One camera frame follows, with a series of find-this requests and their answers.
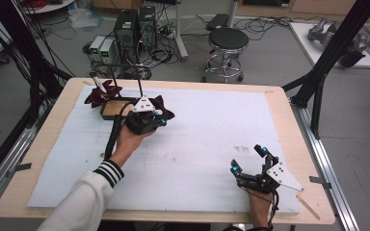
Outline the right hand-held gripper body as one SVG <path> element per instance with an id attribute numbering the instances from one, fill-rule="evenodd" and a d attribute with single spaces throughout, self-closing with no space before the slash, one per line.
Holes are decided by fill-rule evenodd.
<path id="1" fill-rule="evenodd" d="M 304 187 L 290 172 L 286 164 L 280 162 L 278 157 L 268 154 L 264 157 L 265 163 L 261 172 L 256 175 L 244 173 L 236 179 L 237 186 L 260 193 L 274 193 L 279 186 L 303 192 Z"/>

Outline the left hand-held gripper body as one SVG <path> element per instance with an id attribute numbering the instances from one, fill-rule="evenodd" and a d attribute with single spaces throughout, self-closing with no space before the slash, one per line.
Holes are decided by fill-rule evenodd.
<path id="1" fill-rule="evenodd" d="M 157 129 L 158 125 L 155 116 L 155 106 L 149 98 L 142 96 L 128 113 L 124 124 L 134 134 L 146 134 Z"/>

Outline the dark red bow tie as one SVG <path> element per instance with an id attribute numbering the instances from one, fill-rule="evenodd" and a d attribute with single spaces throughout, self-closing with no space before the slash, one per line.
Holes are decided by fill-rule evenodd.
<path id="1" fill-rule="evenodd" d="M 167 120 L 170 120 L 175 117 L 175 114 L 165 107 L 162 95 L 158 95 L 155 98 L 150 98 L 150 102 L 153 104 L 156 110 L 160 110 L 163 113 L 163 116 Z"/>

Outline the black tray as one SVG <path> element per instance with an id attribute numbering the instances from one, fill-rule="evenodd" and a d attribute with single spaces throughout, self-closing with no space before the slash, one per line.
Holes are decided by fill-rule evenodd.
<path id="1" fill-rule="evenodd" d="M 139 98 L 115 97 L 102 104 L 100 114 L 104 120 L 114 120 L 115 116 L 126 118 L 130 113 L 143 113 L 146 106 Z"/>

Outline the red striped bow tie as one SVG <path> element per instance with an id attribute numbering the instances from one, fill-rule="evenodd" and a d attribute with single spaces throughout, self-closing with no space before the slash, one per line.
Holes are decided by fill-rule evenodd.
<path id="1" fill-rule="evenodd" d="M 85 104 L 90 104 L 92 108 L 101 106 L 104 102 L 114 98 L 122 90 L 122 87 L 113 86 L 112 80 L 101 82 L 98 77 L 93 77 L 93 80 L 96 88 L 92 89 L 92 92 L 84 101 Z"/>

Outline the person's left hand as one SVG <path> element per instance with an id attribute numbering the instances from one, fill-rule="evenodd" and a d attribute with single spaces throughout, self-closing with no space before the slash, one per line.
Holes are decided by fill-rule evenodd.
<path id="1" fill-rule="evenodd" d="M 115 157 L 128 157 L 131 155 L 142 143 L 143 139 L 153 135 L 153 132 L 145 134 L 135 134 L 131 132 L 126 125 L 123 125 L 119 137 L 117 138 L 117 149 Z"/>

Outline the person's right hand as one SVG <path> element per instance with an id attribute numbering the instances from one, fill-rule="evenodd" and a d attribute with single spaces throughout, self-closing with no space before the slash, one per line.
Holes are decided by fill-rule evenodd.
<path id="1" fill-rule="evenodd" d="M 273 202 L 271 193 L 248 190 L 251 206 L 251 220 L 254 228 L 268 228 L 268 215 Z"/>

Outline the white foam mat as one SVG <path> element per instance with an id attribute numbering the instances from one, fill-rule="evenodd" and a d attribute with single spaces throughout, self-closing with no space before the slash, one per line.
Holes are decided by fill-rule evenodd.
<path id="1" fill-rule="evenodd" d="M 29 206 L 53 208 L 73 183 L 99 166 L 112 121 L 85 104 L 83 88 L 53 148 L 42 165 Z M 265 94 L 225 90 L 143 91 L 160 95 L 174 114 L 146 138 L 123 165 L 114 187 L 111 209 L 164 212 L 246 212 L 247 194 L 230 171 L 237 162 L 257 174 L 263 159 L 259 144 L 282 157 L 276 127 Z"/>

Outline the thin wooden stick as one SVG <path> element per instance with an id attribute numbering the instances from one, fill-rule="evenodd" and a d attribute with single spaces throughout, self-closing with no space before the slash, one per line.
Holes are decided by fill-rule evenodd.
<path id="1" fill-rule="evenodd" d="M 311 213 L 317 220 L 320 220 L 320 216 L 315 212 L 315 210 L 301 197 L 300 194 L 296 194 L 297 199 L 303 204 L 303 206 Z"/>

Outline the grey power supply unit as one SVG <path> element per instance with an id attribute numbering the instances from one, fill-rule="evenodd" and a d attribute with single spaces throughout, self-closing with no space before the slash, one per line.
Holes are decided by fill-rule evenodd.
<path id="1" fill-rule="evenodd" d="M 106 38 L 100 48 L 100 56 L 105 64 L 112 64 L 116 59 L 116 48 L 111 38 Z"/>
<path id="2" fill-rule="evenodd" d="M 100 48 L 104 40 L 104 36 L 97 36 L 89 47 L 91 58 L 96 62 L 101 61 Z"/>

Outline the black power adapter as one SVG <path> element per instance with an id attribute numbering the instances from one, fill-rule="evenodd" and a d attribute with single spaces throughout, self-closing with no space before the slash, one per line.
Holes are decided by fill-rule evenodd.
<path id="1" fill-rule="evenodd" d="M 208 31 L 213 31 L 224 27 L 227 24 L 228 15 L 226 13 L 216 14 L 206 25 Z"/>

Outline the white floor board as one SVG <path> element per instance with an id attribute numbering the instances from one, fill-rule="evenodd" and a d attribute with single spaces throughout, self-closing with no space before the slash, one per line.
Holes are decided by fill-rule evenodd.
<path id="1" fill-rule="evenodd" d="M 302 49 L 312 64 L 315 64 L 319 60 L 325 49 L 318 40 L 312 41 L 307 37 L 308 31 L 314 26 L 315 23 L 290 23 L 290 28 L 292 29 L 295 38 L 301 44 Z M 363 51 L 362 54 L 364 57 L 354 65 L 354 68 L 370 69 L 370 54 L 367 51 Z"/>

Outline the black metal stand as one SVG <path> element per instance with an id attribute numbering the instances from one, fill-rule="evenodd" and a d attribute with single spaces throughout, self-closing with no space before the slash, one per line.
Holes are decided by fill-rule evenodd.
<path id="1" fill-rule="evenodd" d="M 317 140 L 320 139 L 319 121 L 325 80 L 369 17 L 370 0 L 356 0 L 316 64 L 306 75 L 282 87 L 284 91 L 300 87 L 291 97 L 291 102 L 299 108 L 306 108 L 308 100 L 314 97 L 310 131 Z"/>
<path id="2" fill-rule="evenodd" d="M 53 105 L 73 75 L 44 57 L 24 15 L 18 0 L 0 0 L 0 44 L 29 85 L 26 124 L 32 126 L 40 119 L 40 108 Z"/>

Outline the grey metal bracket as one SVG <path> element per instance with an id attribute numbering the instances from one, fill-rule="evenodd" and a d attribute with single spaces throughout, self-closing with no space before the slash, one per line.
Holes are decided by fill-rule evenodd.
<path id="1" fill-rule="evenodd" d="M 322 177 L 309 176 L 309 181 L 311 183 L 320 184 L 323 187 L 323 189 L 331 189 L 331 183 L 327 182 Z"/>
<path id="2" fill-rule="evenodd" d="M 6 172 L 6 177 L 8 178 L 13 178 L 13 176 L 18 172 L 26 169 L 30 169 L 32 166 L 32 163 L 27 163 L 27 164 L 21 164 L 18 166 L 15 166 L 12 170 L 9 170 Z"/>

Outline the aluminium rail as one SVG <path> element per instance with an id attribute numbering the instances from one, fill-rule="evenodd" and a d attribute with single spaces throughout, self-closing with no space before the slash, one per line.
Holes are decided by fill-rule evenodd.
<path id="1" fill-rule="evenodd" d="M 304 139 L 308 143 L 310 155 L 315 162 L 316 169 L 321 177 L 322 185 L 328 195 L 330 203 L 332 204 L 333 214 L 340 221 L 341 227 L 344 231 L 360 231 L 356 218 L 330 162 L 328 152 L 325 149 L 322 140 L 317 139 L 310 129 L 310 112 L 308 109 L 302 109 L 296 105 L 291 105 L 291 108 L 302 129 Z"/>
<path id="2" fill-rule="evenodd" d="M 31 122 L 32 108 L 28 108 L 22 118 L 17 122 L 8 137 L 0 147 L 0 192 L 4 186 L 12 180 L 6 177 L 6 172 L 15 166 L 32 163 L 42 169 L 42 164 L 48 156 L 49 145 L 54 142 L 49 141 L 43 145 L 40 129 L 45 129 L 44 122 L 49 118 L 52 107 L 38 110 L 38 118 Z"/>

